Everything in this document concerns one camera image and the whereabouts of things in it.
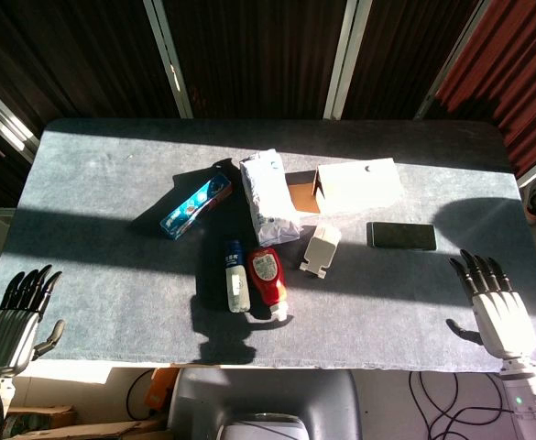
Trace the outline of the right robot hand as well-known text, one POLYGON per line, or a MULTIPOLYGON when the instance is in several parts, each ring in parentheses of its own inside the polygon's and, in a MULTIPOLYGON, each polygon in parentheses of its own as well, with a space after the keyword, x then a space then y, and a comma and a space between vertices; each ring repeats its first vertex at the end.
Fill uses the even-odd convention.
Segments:
POLYGON ((453 319, 446 324, 459 338, 486 349, 494 358, 527 358, 536 349, 536 334, 520 294, 493 258, 467 250, 461 259, 450 258, 476 319, 477 329, 464 329, 453 319))

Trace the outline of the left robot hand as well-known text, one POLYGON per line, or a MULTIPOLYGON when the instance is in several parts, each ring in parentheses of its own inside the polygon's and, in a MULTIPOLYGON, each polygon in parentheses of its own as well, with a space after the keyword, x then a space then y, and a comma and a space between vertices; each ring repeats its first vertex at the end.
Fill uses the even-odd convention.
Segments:
POLYGON ((60 342, 65 329, 62 319, 46 341, 37 343, 36 336, 61 275, 47 265, 19 272, 5 288, 0 302, 0 379, 17 376, 60 342))

